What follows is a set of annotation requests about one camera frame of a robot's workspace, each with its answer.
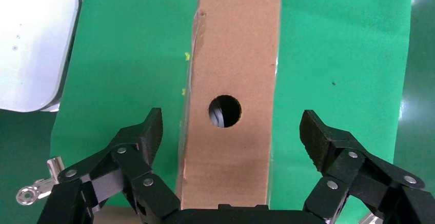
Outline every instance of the metal clip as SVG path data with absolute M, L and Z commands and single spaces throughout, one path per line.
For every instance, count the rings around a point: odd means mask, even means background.
M 65 169 L 62 158 L 59 156 L 47 160 L 47 167 L 51 175 L 49 179 L 39 179 L 33 185 L 23 187 L 18 191 L 15 198 L 20 205 L 31 205 L 38 199 L 50 195 L 53 185 L 59 184 L 57 176 Z

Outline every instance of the white plastic container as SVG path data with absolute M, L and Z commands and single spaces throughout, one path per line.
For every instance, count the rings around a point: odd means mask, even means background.
M 0 0 L 0 109 L 58 103 L 78 0 Z

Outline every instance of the hole in cardboard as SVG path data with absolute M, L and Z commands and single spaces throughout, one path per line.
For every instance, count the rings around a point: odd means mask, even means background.
M 210 121 L 220 128 L 233 126 L 239 121 L 241 114 L 239 101 L 230 95 L 218 96 L 208 107 Z

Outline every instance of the green mat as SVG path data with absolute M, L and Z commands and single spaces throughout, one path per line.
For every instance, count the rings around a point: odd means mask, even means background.
M 165 131 L 154 169 L 175 187 L 195 9 L 196 0 L 84 0 L 51 155 L 71 165 L 161 107 Z M 273 209 L 301 209 L 320 178 L 299 140 L 304 109 L 392 161 L 409 20 L 410 0 L 283 0 Z M 126 204 L 120 195 L 110 203 Z M 340 223 L 366 212 L 351 199 Z

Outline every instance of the silver screw head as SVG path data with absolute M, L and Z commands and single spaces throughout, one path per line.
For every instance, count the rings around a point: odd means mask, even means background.
M 150 178 L 146 178 L 144 179 L 144 186 L 149 187 L 150 185 L 152 185 L 154 183 L 154 180 L 150 179 Z
M 337 183 L 335 183 L 332 180 L 328 180 L 328 183 L 326 183 L 328 185 L 329 188 L 333 189 L 333 190 L 337 190 L 339 188 L 339 185 L 337 185 Z
M 75 170 L 75 169 L 70 169 L 70 170 L 68 170 L 68 171 L 65 173 L 65 176 L 67 176 L 67 177 L 72 177 L 72 176 L 74 176 L 76 173 L 77 173 L 77 170 Z
M 352 157 L 352 158 L 357 158 L 357 157 L 358 157 L 358 154 L 356 154 L 356 153 L 353 152 L 353 151 L 349 152 L 348 155 L 349 155 L 350 157 Z
M 411 183 L 411 184 L 415 184 L 417 183 L 416 179 L 412 178 L 411 176 L 406 175 L 405 177 L 403 177 L 407 182 Z
M 125 149 L 124 147 L 121 147 L 121 148 L 118 149 L 118 153 L 119 154 L 122 154 L 122 153 L 124 153 L 126 151 L 127 151 L 127 149 Z

